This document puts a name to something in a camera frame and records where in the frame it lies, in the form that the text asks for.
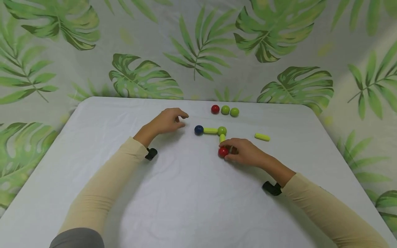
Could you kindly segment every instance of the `hand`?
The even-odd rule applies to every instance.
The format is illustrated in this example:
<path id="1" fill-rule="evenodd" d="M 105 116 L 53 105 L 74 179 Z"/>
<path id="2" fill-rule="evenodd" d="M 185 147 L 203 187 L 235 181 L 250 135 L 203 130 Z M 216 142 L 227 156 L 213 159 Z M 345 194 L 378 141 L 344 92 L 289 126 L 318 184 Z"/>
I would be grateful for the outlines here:
<path id="1" fill-rule="evenodd" d="M 174 132 L 185 126 L 179 121 L 179 116 L 183 119 L 189 115 L 179 108 L 167 108 L 156 116 L 151 122 L 143 126 L 134 136 L 134 139 L 145 147 L 148 147 L 152 140 L 159 134 Z"/>
<path id="2" fill-rule="evenodd" d="M 261 151 L 251 141 L 241 138 L 232 138 L 225 140 L 219 144 L 219 147 L 226 146 L 227 148 L 233 146 L 237 149 L 238 154 L 231 154 L 225 156 L 227 161 L 235 161 L 248 166 L 263 167 L 267 163 L 274 162 L 276 159 L 269 154 Z"/>
<path id="3" fill-rule="evenodd" d="M 148 123 L 157 134 L 174 132 L 185 124 L 179 121 L 179 116 L 186 119 L 189 115 L 180 108 L 167 108 Z"/>

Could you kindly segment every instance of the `left hand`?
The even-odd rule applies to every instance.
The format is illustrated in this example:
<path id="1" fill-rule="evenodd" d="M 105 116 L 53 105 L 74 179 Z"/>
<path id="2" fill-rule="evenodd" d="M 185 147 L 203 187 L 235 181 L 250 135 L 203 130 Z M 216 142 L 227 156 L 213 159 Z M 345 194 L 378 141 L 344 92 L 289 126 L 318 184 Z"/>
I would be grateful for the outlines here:
<path id="1" fill-rule="evenodd" d="M 151 122 L 143 126 L 134 136 L 134 139 L 145 147 L 148 147 L 152 140 L 159 134 L 174 132 L 185 126 L 179 121 L 188 118 L 189 115 L 180 108 L 167 108 L 156 116 Z"/>
<path id="2" fill-rule="evenodd" d="M 167 108 L 148 123 L 157 134 L 174 132 L 185 124 L 179 121 L 179 116 L 182 119 L 188 118 L 189 115 L 183 112 L 180 108 Z"/>

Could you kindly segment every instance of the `green ball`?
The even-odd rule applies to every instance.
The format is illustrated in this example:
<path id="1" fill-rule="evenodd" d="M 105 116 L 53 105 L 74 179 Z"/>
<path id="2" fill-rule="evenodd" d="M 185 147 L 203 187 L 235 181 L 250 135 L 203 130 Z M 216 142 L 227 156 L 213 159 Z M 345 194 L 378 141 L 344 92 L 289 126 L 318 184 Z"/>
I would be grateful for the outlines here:
<path id="1" fill-rule="evenodd" d="M 229 114 L 229 111 L 230 111 L 229 106 L 227 106 L 227 105 L 222 106 L 222 109 L 221 109 L 221 113 L 222 113 L 222 114 L 228 115 L 228 114 Z"/>
<path id="2" fill-rule="evenodd" d="M 225 127 L 219 127 L 218 128 L 218 135 L 224 134 L 226 135 L 227 129 Z"/>
<path id="3" fill-rule="evenodd" d="M 230 110 L 230 115 L 233 116 L 233 117 L 239 116 L 239 113 L 240 113 L 240 110 L 238 108 L 232 108 Z"/>

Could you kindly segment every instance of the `backdrop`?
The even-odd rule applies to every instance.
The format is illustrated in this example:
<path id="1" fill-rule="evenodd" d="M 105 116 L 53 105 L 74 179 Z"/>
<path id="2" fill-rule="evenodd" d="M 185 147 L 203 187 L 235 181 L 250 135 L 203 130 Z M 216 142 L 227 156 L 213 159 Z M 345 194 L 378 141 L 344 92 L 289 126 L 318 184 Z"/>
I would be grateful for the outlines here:
<path id="1" fill-rule="evenodd" d="M 397 233 L 396 0 L 0 6 L 0 216 L 90 96 L 270 102 L 313 110 Z"/>

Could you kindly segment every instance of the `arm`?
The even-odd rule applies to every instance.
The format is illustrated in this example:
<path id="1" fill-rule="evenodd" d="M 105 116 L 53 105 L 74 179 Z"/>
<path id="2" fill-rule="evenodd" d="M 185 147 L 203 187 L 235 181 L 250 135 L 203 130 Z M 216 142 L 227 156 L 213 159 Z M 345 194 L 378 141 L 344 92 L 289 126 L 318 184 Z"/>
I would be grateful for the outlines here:
<path id="1" fill-rule="evenodd" d="M 318 185 L 295 173 L 248 140 L 233 138 L 219 146 L 234 146 L 238 154 L 226 160 L 255 166 L 266 171 L 283 193 L 340 248 L 387 248 L 386 241 L 352 209 Z"/>
<path id="2" fill-rule="evenodd" d="M 51 247 L 103 247 L 101 235 L 114 202 L 147 155 L 146 148 L 152 140 L 158 134 L 173 132 L 185 126 L 178 116 L 189 117 L 179 108 L 166 109 L 143 126 L 134 138 L 129 137 L 122 144 L 73 201 Z"/>

